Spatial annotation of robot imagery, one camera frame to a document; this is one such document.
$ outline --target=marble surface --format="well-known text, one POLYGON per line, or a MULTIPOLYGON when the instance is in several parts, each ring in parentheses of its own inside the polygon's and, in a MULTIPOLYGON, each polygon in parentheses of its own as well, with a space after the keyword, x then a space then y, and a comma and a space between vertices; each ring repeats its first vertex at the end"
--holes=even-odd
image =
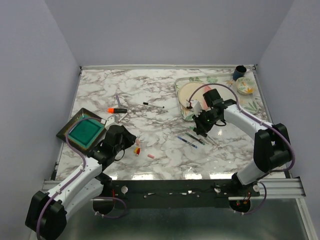
MULTIPOLYGON (((214 126, 209 135, 216 144, 201 145, 185 133, 194 122, 182 119, 174 82, 178 78, 231 73, 232 69, 120 69, 83 70, 72 116, 81 108, 107 118, 108 108, 117 107, 115 93, 128 109, 122 124, 141 141, 141 153, 135 145, 125 151, 121 161, 104 172, 114 180, 222 179, 245 167, 253 159, 253 140, 232 124, 214 126), (165 106, 156 108, 143 102, 165 106), (194 148, 177 138, 195 144, 194 148)), ((252 71, 246 77, 254 79, 252 71)), ((259 105, 255 115, 267 120, 259 91, 254 93, 259 105)), ((65 179, 82 163, 67 145, 63 146, 56 180, 65 179)), ((283 173, 270 177, 284 178, 283 173)))

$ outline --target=blue pen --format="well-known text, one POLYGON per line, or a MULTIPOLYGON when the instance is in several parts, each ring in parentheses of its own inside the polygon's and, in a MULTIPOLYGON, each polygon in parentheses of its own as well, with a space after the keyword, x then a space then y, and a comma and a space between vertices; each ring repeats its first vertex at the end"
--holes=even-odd
POLYGON ((118 102, 119 108, 121 108, 121 103, 120 103, 118 94, 115 94, 115 99, 116 99, 116 101, 118 102))
POLYGON ((183 139, 182 137, 180 137, 180 136, 178 136, 178 139, 180 139, 180 140, 182 140, 182 141, 184 141, 186 144, 189 144, 190 146, 192 146, 192 147, 194 147, 194 148, 198 148, 196 145, 194 145, 194 144, 192 144, 191 142, 189 142, 189 141, 187 141, 187 140, 185 140, 185 139, 183 139))

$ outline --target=cup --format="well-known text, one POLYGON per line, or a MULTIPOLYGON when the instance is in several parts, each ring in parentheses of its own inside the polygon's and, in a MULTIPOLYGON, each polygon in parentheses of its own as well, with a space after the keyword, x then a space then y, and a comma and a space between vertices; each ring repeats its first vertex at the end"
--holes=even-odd
POLYGON ((241 78, 245 75, 247 69, 245 66, 243 65, 239 65, 239 66, 236 66, 233 74, 232 74, 232 79, 237 81, 238 78, 241 78))

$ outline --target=tray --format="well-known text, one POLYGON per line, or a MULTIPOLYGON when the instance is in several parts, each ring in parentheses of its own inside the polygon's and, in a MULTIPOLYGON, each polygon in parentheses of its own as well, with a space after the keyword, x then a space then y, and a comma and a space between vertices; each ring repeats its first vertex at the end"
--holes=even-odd
MULTIPOLYGON (((240 93, 237 92, 237 89, 235 87, 235 81, 232 79, 232 73, 220 73, 220 74, 215 74, 215 75, 183 77, 183 78, 177 79, 174 82, 174 86, 175 86, 177 100, 179 103, 181 116, 186 121, 193 121, 192 116, 194 115, 194 113, 192 110, 187 109, 185 106, 183 106, 180 103, 179 91, 184 85, 186 85, 190 82, 201 82, 204 84, 218 83, 218 84, 226 85, 229 88, 231 88, 235 92, 235 94, 238 96, 239 103, 240 103, 241 107, 246 109, 251 114, 256 114, 259 110, 259 105, 257 104, 257 101, 255 100, 255 97, 253 96, 253 94, 241 95, 240 93)), ((230 93, 226 92, 229 90, 227 88, 222 87, 222 86, 211 85, 209 87, 211 89, 217 88, 219 91, 219 94, 221 95, 221 97, 224 100, 230 99, 232 96, 230 93)))

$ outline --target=white bowl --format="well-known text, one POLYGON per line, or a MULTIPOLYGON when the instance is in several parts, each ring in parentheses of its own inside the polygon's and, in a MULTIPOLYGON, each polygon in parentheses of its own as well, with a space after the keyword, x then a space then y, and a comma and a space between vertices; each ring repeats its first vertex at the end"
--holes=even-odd
POLYGON ((256 83, 248 77, 239 77, 235 82, 235 87, 237 92, 242 95, 253 94, 257 89, 256 83))

